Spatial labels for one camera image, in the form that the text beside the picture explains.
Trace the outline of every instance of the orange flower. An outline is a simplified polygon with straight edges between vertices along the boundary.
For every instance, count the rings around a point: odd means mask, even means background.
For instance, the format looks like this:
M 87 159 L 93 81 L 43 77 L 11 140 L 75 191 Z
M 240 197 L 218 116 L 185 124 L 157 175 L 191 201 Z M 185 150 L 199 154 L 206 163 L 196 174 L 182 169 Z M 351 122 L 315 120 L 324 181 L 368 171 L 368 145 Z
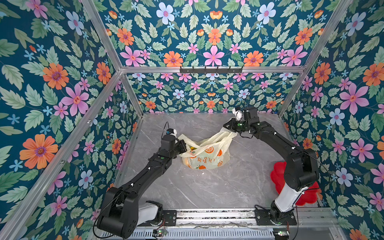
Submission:
M 114 11 L 109 11 L 108 13 L 109 13 L 109 15 L 111 16 L 111 18 L 113 18 L 113 19 L 118 18 L 118 14 L 117 14 L 116 12 L 114 12 Z
M 113 141 L 113 144 L 112 144 L 112 152 L 113 154 L 118 154 L 119 151 L 120 151 L 120 147 L 121 147 L 121 141 L 120 139 L 115 139 L 115 141 Z
M 147 108 L 149 108 L 149 109 L 155 109 L 155 108 L 156 108 L 156 104 L 155 104 L 154 102 L 152 102 L 152 101 L 147 101 L 147 102 L 145 103 L 145 106 L 146 106 Z
M 297 37 L 295 38 L 297 45 L 303 45 L 304 43 L 308 42 L 310 40 L 310 37 L 312 37 L 312 29 L 304 28 L 302 31 L 300 31 L 297 34 Z
M 264 55 L 262 53 L 259 53 L 259 51 L 254 51 L 252 53 L 248 53 L 247 57 L 244 58 L 244 66 L 246 67 L 258 67 L 260 66 L 260 63 L 264 61 L 264 58 L 262 58 Z
M 217 43 L 220 42 L 221 33 L 219 32 L 219 30 L 217 28 L 214 28 L 208 34 L 208 37 L 209 37 L 208 41 L 210 43 L 212 43 L 212 45 L 216 45 Z
M 32 52 L 37 53 L 36 48 L 32 45 L 29 45 L 29 48 Z
M 204 30 L 200 29 L 199 31 L 197 31 L 197 35 L 203 36 L 204 35 Z
M 125 28 L 118 30 L 118 38 L 120 38 L 120 42 L 124 43 L 125 45 L 133 45 L 133 42 L 135 39 L 132 36 L 132 33 L 130 31 L 127 31 Z
M 324 82 L 328 81 L 329 74 L 331 74 L 331 69 L 329 68 L 329 63 L 322 63 L 317 67 L 316 72 L 314 74 L 315 82 L 322 85 Z
M 381 150 L 379 155 L 381 156 L 382 159 L 384 159 L 384 136 L 381 137 L 381 140 L 383 142 L 378 142 L 377 143 L 377 149 Z
M 83 218 L 80 219 L 80 220 L 77 222 L 76 227 L 77 227 L 77 228 L 81 228 L 81 226 L 83 225 L 83 222 L 84 222 L 84 219 L 83 219 Z
M 233 30 L 228 28 L 227 31 L 225 32 L 225 34 L 227 36 L 232 36 L 233 35 Z
M 319 10 L 317 11 L 315 14 L 314 14 L 314 18 L 318 19 L 319 17 L 321 17 L 323 15 L 323 10 Z
M 133 127 L 132 127 L 132 131 L 133 131 L 133 132 L 135 132 L 136 127 L 137 127 L 137 122 L 135 122 L 135 123 L 133 124 Z
M 271 109 L 271 108 L 276 107 L 276 105 L 277 105 L 277 102 L 276 102 L 276 101 L 270 101 L 270 102 L 268 102 L 268 103 L 266 104 L 266 107 Z
M 215 102 L 214 101 L 209 101 L 207 103 L 207 107 L 210 108 L 210 109 L 214 108 L 215 107 Z
M 355 229 L 351 229 L 351 233 L 349 234 L 349 237 L 352 239 L 352 240 L 368 240 L 368 238 L 364 235 L 364 234 L 361 234 L 360 230 L 355 230 Z
M 312 146 L 313 146 L 313 143 L 311 139 L 308 139 L 308 138 L 304 139 L 303 141 L 304 149 L 308 149 L 308 148 L 312 149 Z
M 372 64 L 369 66 L 369 69 L 365 70 L 365 77 L 362 78 L 362 81 L 367 84 L 367 86 L 377 86 L 380 84 L 380 81 L 384 81 L 384 63 L 379 63 L 379 65 Z
M 109 72 L 109 67 L 105 63 L 98 63 L 96 68 L 96 73 L 99 75 L 100 82 L 107 84 L 111 78 L 111 73 Z
M 63 66 L 60 64 L 50 63 L 49 68 L 44 68 L 43 72 L 45 73 L 43 75 L 44 81 L 48 82 L 48 86 L 51 88 L 56 87 L 57 90 L 60 90 L 70 81 L 67 77 L 67 70 L 63 70 Z
M 212 19 L 220 19 L 222 16 L 223 16 L 223 12 L 222 11 L 212 11 L 209 13 L 209 15 L 211 16 Z
M 35 140 L 32 138 L 28 138 L 24 143 L 23 147 L 27 148 L 20 151 L 20 159 L 27 160 L 24 165 L 32 169 L 37 164 L 37 169 L 42 169 L 47 166 L 47 161 L 51 162 L 53 157 L 55 156 L 53 153 L 57 152 L 58 146 L 57 144 L 53 144 L 55 142 L 54 138 L 48 136 L 45 139 L 44 134 L 36 134 Z
M 166 53 L 164 57 L 165 57 L 164 63 L 167 65 L 167 67 L 181 67 L 181 63 L 183 62 L 183 59 L 180 58 L 179 53 L 170 51 L 169 54 Z

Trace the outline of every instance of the pink flower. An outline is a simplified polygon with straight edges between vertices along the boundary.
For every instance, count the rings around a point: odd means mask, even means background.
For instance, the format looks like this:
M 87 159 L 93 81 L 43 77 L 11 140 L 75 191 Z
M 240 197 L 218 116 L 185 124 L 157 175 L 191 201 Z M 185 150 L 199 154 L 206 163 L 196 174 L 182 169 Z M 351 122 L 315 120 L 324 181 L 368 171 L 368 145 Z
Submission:
M 224 53 L 223 52 L 217 52 L 217 46 L 216 45 L 213 45 L 211 47 L 211 53 L 209 52 L 205 52 L 203 53 L 204 57 L 208 58 L 204 65 L 209 65 L 212 63 L 212 66 L 215 65 L 221 65 L 221 60 L 219 58 L 222 58 L 224 56 Z
M 151 59 L 151 57 L 149 56 L 151 53 L 147 53 L 147 50 L 144 49 L 143 50 L 140 50 L 140 57 L 144 57 L 144 60 L 147 60 L 147 59 Z
M 335 143 L 332 143 L 332 147 L 334 147 L 333 151 L 341 154 L 341 151 L 345 150 L 345 147 L 343 147 L 343 145 L 344 141 L 339 142 L 339 140 L 335 139 Z
M 303 50 L 303 46 L 299 46 L 294 52 L 292 49 L 289 49 L 287 52 L 288 57 L 284 58 L 281 62 L 288 63 L 287 66 L 292 66 L 295 64 L 296 66 L 301 64 L 300 58 L 305 57 L 308 53 L 301 52 Z
M 373 175 L 378 176 L 373 179 L 374 183 L 380 184 L 381 182 L 383 182 L 384 181 L 384 164 L 382 163 L 379 164 L 379 170 L 372 168 L 371 173 L 373 173 Z
M 303 90 L 305 90 L 306 92 L 308 92 L 309 88 L 312 87 L 312 77 L 308 77 L 306 76 L 305 77 L 305 80 L 303 81 Z
M 41 15 L 43 18 L 48 19 L 47 14 L 45 14 L 45 12 L 48 11 L 48 8 L 40 4 L 41 4 L 40 0 L 29 0 L 29 2 L 25 3 L 27 7 L 33 10 L 33 13 L 37 18 L 39 18 Z
M 111 118 L 113 116 L 113 109 L 109 107 L 109 108 L 106 108 L 106 110 L 107 110 L 107 116 Z
M 86 151 L 87 155 L 89 155 L 89 152 L 93 152 L 94 146 L 95 144 L 93 144 L 92 141 L 85 142 L 85 148 L 83 149 L 83 151 Z
M 112 101 L 112 96 L 113 96 L 113 93 L 111 92 L 111 93 L 109 94 L 109 96 L 107 97 L 107 100 L 105 100 L 105 102 L 107 103 L 107 102 L 109 102 L 109 101 Z
M 157 81 L 156 88 L 159 88 L 161 90 L 161 89 L 163 89 L 163 87 L 164 87 L 163 82 Z
M 251 77 L 252 79 L 255 79 L 256 81 L 259 81 L 260 78 L 264 78 L 264 73 L 252 73 L 253 76 Z
M 191 83 L 191 89 L 196 91 L 196 89 L 200 89 L 200 87 L 199 87 L 200 85 L 201 84 L 198 84 L 197 80 L 196 80 L 195 83 Z
M 79 109 L 79 112 L 81 114 L 85 114 L 85 112 L 88 110 L 88 104 L 84 102 L 85 100 L 88 100 L 89 94 L 87 93 L 81 93 L 81 87 L 79 84 L 76 84 L 74 86 L 74 92 L 71 88 L 66 87 L 65 91 L 67 91 L 67 94 L 70 96 L 69 97 L 63 97 L 61 102 L 64 105 L 71 106 L 70 113 L 71 116 L 76 115 L 77 109 Z
M 97 217 L 99 217 L 99 214 L 100 214 L 100 209 L 96 209 L 95 211 L 93 211 L 91 220 L 95 221 L 97 219 Z
M 91 86 L 88 83 L 88 79 L 81 78 L 81 82 L 79 82 L 79 85 L 81 86 L 81 90 L 86 90 L 88 92 L 88 88 Z
M 239 44 L 236 43 L 235 45 L 233 44 L 231 45 L 231 48 L 229 49 L 229 51 L 232 51 L 232 54 L 234 54 L 234 53 L 238 53 L 239 49 L 240 49 Z
M 59 102 L 59 106 L 53 106 L 53 108 L 56 110 L 55 116 L 60 115 L 60 118 L 63 119 L 64 115 L 68 115 L 69 113 L 66 111 L 68 109 L 68 106 L 63 106 L 62 102 Z
M 58 216 L 61 215 L 61 210 L 67 208 L 67 204 L 65 203 L 67 201 L 67 197 L 64 197 L 61 199 L 61 196 L 57 197 L 57 202 L 51 203 L 50 207 L 52 209 L 51 217 L 57 213 Z
M 66 171 L 62 171 L 59 173 L 59 175 L 57 175 L 56 180 L 52 183 L 52 185 L 48 189 L 48 195 L 51 195 L 53 193 L 53 191 L 55 190 L 55 185 L 56 187 L 59 187 L 59 188 L 63 187 L 63 181 L 61 181 L 60 179 L 62 179 L 66 174 L 67 174 Z
M 77 144 L 76 148 L 74 149 L 74 151 L 72 152 L 72 154 L 68 158 L 67 162 L 72 162 L 72 156 L 73 157 L 78 157 L 79 156 L 79 153 L 75 151 L 75 150 L 79 149 L 79 147 L 80 147 L 80 144 Z
M 197 3 L 199 0 L 188 0 L 188 4 L 192 6 L 193 2 Z
M 233 79 L 237 79 L 237 82 L 240 82 L 241 80 L 245 80 L 245 76 L 247 75 L 248 73 L 235 73 Z
M 364 162 L 365 161 L 365 157 L 367 157 L 369 159 L 373 159 L 373 154 L 368 152 L 369 150 L 372 150 L 373 145 L 370 144 L 370 143 L 364 145 L 364 140 L 362 138 L 360 138 L 358 140 L 358 144 L 359 145 L 357 145 L 355 142 L 351 142 L 351 147 L 356 149 L 356 150 L 353 150 L 351 152 L 351 155 L 352 156 L 359 155 L 360 162 Z
M 267 81 L 264 81 L 264 82 L 261 82 L 260 83 L 260 87 L 263 89 L 263 88 L 267 88 L 269 85 L 269 83 Z
M 283 57 L 286 57 L 287 56 L 287 52 L 288 50 L 284 50 L 284 48 L 277 53 L 277 58 L 280 58 L 280 59 L 283 59 Z
M 230 83 L 230 82 L 228 81 L 227 83 L 224 84 L 224 89 L 229 90 L 229 89 L 233 88 L 232 85 L 233 85 L 233 83 Z
M 311 96 L 313 96 L 312 101 L 316 100 L 317 102 L 320 102 L 320 97 L 324 96 L 324 93 L 321 92 L 322 89 L 323 87 L 314 88 L 314 91 L 311 93 Z
M 366 98 L 361 98 L 364 94 L 368 92 L 368 86 L 364 86 L 359 88 L 359 90 L 356 92 L 356 84 L 351 83 L 348 91 L 349 94 L 346 92 L 340 93 L 340 98 L 343 100 L 346 100 L 343 102 L 340 106 L 341 110 L 347 109 L 349 107 L 349 111 L 352 115 L 355 115 L 355 113 L 358 111 L 358 106 L 365 107 L 369 105 L 369 102 Z
M 199 50 L 197 48 L 197 44 L 193 45 L 193 43 L 191 43 L 191 46 L 189 46 L 188 49 L 189 49 L 189 53 L 194 53 L 194 54 L 196 54 L 196 51 Z
M 379 104 L 378 107 L 380 108 L 380 110 L 377 111 L 377 114 L 383 114 L 384 113 L 384 104 Z
M 166 79 L 166 81 L 168 82 L 169 79 L 173 79 L 173 76 L 172 76 L 172 73 L 162 73 L 162 75 L 160 76 L 161 79 Z
M 177 75 L 179 75 L 179 81 L 184 81 L 184 82 L 188 82 L 188 79 L 191 79 L 192 76 L 189 75 L 189 73 L 178 73 Z
M 139 50 L 135 50 L 133 53 L 132 53 L 132 49 L 128 46 L 125 46 L 125 51 L 127 53 L 120 53 L 120 55 L 124 58 L 127 58 L 127 60 L 125 61 L 125 64 L 127 66 L 130 66 L 132 65 L 133 63 L 133 66 L 135 67 L 139 67 L 139 63 L 140 64 L 144 64 L 145 61 L 142 59 L 142 58 L 139 58 L 140 56 L 140 51 Z
M 384 209 L 384 199 L 381 198 L 381 194 L 379 192 L 376 193 L 376 196 L 373 193 L 369 194 L 372 198 L 369 203 L 376 205 L 378 211 Z
M 317 107 L 313 107 L 313 109 L 311 109 L 311 116 L 313 116 L 314 118 L 316 118 L 318 115 L 319 115 L 319 108 Z
M 339 84 L 339 87 L 341 91 L 343 91 L 344 89 L 345 90 L 348 90 L 348 85 L 351 85 L 351 81 L 349 81 L 349 77 L 347 77 L 346 79 L 341 79 L 341 83 Z

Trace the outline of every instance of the light blue flower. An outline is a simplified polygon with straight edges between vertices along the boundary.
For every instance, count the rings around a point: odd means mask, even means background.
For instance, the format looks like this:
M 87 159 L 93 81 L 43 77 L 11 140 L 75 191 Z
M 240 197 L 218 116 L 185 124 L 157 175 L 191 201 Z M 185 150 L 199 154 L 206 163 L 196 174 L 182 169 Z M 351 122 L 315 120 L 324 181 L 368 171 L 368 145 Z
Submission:
M 223 16 L 223 19 L 221 19 L 221 21 L 226 23 L 228 21 L 228 15 L 227 16 Z
M 72 180 L 70 180 L 70 178 L 68 178 L 67 180 L 64 181 L 65 185 L 64 187 L 68 187 L 70 185 L 70 183 L 72 182 Z
M 23 161 L 20 161 L 20 162 L 19 162 L 18 160 L 15 159 L 14 163 L 15 163 L 15 164 L 12 164 L 11 166 L 9 166 L 9 168 L 13 168 L 13 170 L 14 170 L 15 172 L 17 172 L 17 170 L 18 170 L 19 168 L 23 168 L 23 166 L 22 166 Z
M 180 12 L 178 12 L 177 10 L 175 10 L 175 12 L 173 12 L 172 14 L 175 15 L 175 18 L 180 16 Z
M 64 231 L 61 233 L 61 234 L 64 234 L 64 235 L 67 235 L 67 233 L 70 231 L 70 227 L 69 226 L 65 226 L 64 227 Z
M 64 11 L 64 7 L 61 6 L 59 3 L 57 3 L 57 9 L 58 9 L 60 12 L 63 12 L 63 11 Z
M 41 53 L 44 53 L 46 50 L 44 49 L 44 45 L 39 45 L 39 44 L 36 44 L 37 46 L 37 51 L 38 52 L 41 52 Z
M 125 20 L 125 16 L 124 16 L 124 15 L 122 15 L 121 13 L 119 13 L 119 16 L 118 16 L 118 18 L 120 18 L 120 20 L 121 20 L 121 21 Z
M 205 21 L 205 23 L 209 22 L 209 21 L 210 21 L 210 20 L 209 20 L 209 16 L 204 16 L 203 21 Z
M 312 18 L 313 18 L 312 13 L 307 15 L 307 19 L 308 19 L 308 20 L 311 20 Z
M 25 55 L 24 55 L 24 57 L 26 57 L 26 58 L 28 58 L 30 61 L 32 60 L 32 59 L 36 59 L 35 57 L 34 57 L 34 53 L 29 53 L 27 50 L 25 50 Z
M 105 17 L 105 20 L 108 21 L 108 23 L 110 23 L 112 21 L 111 16 L 104 15 L 104 17 Z
M 46 127 L 44 125 L 41 126 L 41 128 L 43 130 L 40 131 L 40 133 L 44 133 L 45 135 L 47 135 L 47 132 L 50 132 L 51 130 L 49 129 L 49 125 L 47 125 Z
M 175 24 L 169 22 L 169 25 L 167 26 L 167 28 L 170 28 L 171 30 L 173 30 L 173 29 L 175 29 Z
M 7 119 L 12 121 L 11 124 L 14 125 L 15 123 L 19 123 L 18 119 L 20 119 L 20 117 L 16 117 L 15 114 L 12 114 L 12 117 L 8 117 Z

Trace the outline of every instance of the floral wallpaper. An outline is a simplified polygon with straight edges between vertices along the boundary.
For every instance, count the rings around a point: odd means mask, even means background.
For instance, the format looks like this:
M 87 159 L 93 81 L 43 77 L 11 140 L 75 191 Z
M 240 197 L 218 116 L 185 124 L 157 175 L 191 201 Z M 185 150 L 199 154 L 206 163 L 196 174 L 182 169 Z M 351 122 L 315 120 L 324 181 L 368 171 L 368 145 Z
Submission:
M 355 0 L 285 113 L 318 152 L 323 204 L 352 240 L 381 239 L 384 208 L 384 6 Z
M 298 66 L 337 3 L 111 0 L 95 5 L 126 66 Z M 328 51 L 321 55 L 328 57 Z
M 2 1 L 0 27 L 2 228 L 114 69 L 79 1 Z M 86 239 L 135 127 L 126 98 L 119 82 L 18 239 Z

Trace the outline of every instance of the aluminum frame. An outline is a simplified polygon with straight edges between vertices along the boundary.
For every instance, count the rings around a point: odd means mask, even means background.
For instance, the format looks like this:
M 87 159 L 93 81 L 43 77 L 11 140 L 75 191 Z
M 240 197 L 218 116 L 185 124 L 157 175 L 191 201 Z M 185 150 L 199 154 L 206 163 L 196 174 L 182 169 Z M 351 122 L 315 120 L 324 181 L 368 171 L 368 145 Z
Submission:
M 17 237 L 21 228 L 25 226 L 29 217 L 34 213 L 42 198 L 45 196 L 52 182 L 56 180 L 56 177 L 63 168 L 65 162 L 87 131 L 89 123 L 96 117 L 110 92 L 117 85 L 120 77 L 120 72 L 115 73 L 111 77 L 110 81 L 100 92 L 92 106 L 84 114 L 79 124 L 68 136 L 62 147 L 56 153 L 55 157 L 37 179 L 32 189 L 29 190 L 28 194 L 24 197 L 19 207 L 13 213 L 12 218 L 3 226 L 0 231 L 0 239 L 13 240 Z
M 293 84 L 291 90 L 289 91 L 287 97 L 284 99 L 284 103 L 281 106 L 279 110 L 279 117 L 283 117 L 286 109 L 288 108 L 289 104 L 292 102 L 294 96 L 296 95 L 297 91 L 299 90 L 302 82 L 305 80 L 305 78 L 308 76 L 308 73 L 310 72 L 312 66 L 315 64 L 317 58 L 319 57 L 321 51 L 327 44 L 329 38 L 331 37 L 331 34 L 336 29 L 337 25 L 341 21 L 341 18 L 346 13 L 349 5 L 353 2 L 353 0 L 340 0 L 338 5 L 336 6 L 335 11 L 332 13 L 331 17 L 329 18 L 327 25 L 324 28 L 324 32 L 320 36 L 319 40 L 317 41 L 315 47 L 311 51 L 308 59 L 305 61 L 304 64 L 304 72 L 298 76 L 295 83 Z

